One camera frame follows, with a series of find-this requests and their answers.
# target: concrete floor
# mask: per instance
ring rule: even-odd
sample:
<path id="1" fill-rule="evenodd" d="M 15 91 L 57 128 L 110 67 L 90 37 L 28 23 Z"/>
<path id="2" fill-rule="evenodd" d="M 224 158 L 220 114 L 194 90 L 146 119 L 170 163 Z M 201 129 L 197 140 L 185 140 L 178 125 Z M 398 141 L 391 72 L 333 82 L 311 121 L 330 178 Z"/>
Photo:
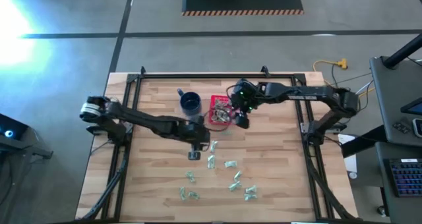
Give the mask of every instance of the concrete floor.
<path id="1" fill-rule="evenodd" d="M 0 113 L 35 128 L 54 151 L 26 176 L 11 223 L 70 221 L 75 216 L 92 136 L 78 118 L 87 96 L 101 95 L 116 38 L 16 40 L 19 34 L 117 33 L 127 0 L 0 0 Z M 133 0 L 127 32 L 222 30 L 412 30 L 422 28 L 419 0 L 302 0 L 303 16 L 182 17 L 181 0 Z M 349 62 L 337 81 L 370 72 L 415 35 L 127 38 L 117 72 L 309 71 L 319 59 Z M 422 52 L 412 57 L 421 58 Z M 331 67 L 318 67 L 332 81 Z M 358 90 L 371 75 L 341 83 Z M 377 97 L 349 123 L 363 134 L 381 124 Z M 359 216 L 388 221 L 373 188 L 353 182 Z"/>

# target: backlit keyboard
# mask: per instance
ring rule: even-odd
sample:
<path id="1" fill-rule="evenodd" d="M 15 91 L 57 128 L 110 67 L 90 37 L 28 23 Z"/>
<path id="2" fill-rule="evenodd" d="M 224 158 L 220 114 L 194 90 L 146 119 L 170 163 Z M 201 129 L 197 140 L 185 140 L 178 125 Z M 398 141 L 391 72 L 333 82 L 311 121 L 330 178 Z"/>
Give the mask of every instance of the backlit keyboard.
<path id="1" fill-rule="evenodd" d="M 384 162 L 397 197 L 422 196 L 422 159 L 386 159 Z"/>

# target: wooden tabletop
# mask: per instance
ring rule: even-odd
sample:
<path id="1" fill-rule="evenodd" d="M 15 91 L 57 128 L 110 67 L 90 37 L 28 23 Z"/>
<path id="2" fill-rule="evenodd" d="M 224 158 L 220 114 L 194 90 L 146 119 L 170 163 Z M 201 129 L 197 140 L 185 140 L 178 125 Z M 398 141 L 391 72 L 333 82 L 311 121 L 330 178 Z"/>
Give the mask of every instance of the wooden tabletop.
<path id="1" fill-rule="evenodd" d="M 320 72 L 305 72 L 309 86 L 324 84 Z M 127 73 L 111 73 L 105 95 L 122 101 Z M 288 79 L 259 79 L 290 85 Z M 202 112 L 209 108 L 211 95 L 225 95 L 237 79 L 151 79 L 143 80 L 138 110 L 152 115 L 184 117 L 177 88 L 193 91 L 202 98 Z M 316 119 L 328 107 L 312 102 Z M 212 132 L 217 140 L 216 168 L 207 168 L 210 152 L 200 161 L 189 161 L 190 145 L 160 138 L 147 128 L 135 126 L 123 197 L 121 221 L 314 221 L 311 193 L 303 157 L 294 102 L 261 105 L 249 115 L 245 130 L 230 126 L 227 132 Z M 98 136 L 92 148 L 107 138 Z M 325 141 L 321 146 L 329 187 L 348 212 L 357 216 L 346 167 L 340 148 Z M 91 155 L 80 195 L 76 217 L 82 217 L 96 203 L 107 182 L 113 145 Z M 238 168 L 225 168 L 225 161 L 237 161 Z M 185 177 L 193 171 L 196 183 Z M 230 192 L 234 175 L 242 171 L 242 188 Z M 245 188 L 257 186 L 258 199 L 246 202 Z M 182 201 L 180 187 L 197 192 L 199 200 Z M 322 193 L 318 192 L 324 209 Z M 112 199 L 110 215 L 113 214 Z"/>

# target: blue mug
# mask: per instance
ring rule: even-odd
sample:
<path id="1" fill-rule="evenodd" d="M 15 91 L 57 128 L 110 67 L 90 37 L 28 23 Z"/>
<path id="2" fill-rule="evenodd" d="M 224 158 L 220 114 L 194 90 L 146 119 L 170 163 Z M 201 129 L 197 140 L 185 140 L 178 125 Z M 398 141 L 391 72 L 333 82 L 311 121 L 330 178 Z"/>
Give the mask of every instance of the blue mug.
<path id="1" fill-rule="evenodd" d="M 201 111 L 201 102 L 198 94 L 194 92 L 183 93 L 181 89 L 177 89 L 180 95 L 180 107 L 184 114 L 188 116 L 197 115 Z"/>

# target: yellow and black striped mat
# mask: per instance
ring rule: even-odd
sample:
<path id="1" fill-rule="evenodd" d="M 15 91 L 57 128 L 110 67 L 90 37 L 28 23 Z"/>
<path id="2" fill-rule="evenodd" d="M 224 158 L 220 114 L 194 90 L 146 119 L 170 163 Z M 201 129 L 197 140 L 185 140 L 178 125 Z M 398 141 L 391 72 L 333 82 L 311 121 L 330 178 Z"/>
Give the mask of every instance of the yellow and black striped mat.
<path id="1" fill-rule="evenodd" d="M 183 0 L 183 16 L 303 14 L 301 0 Z"/>

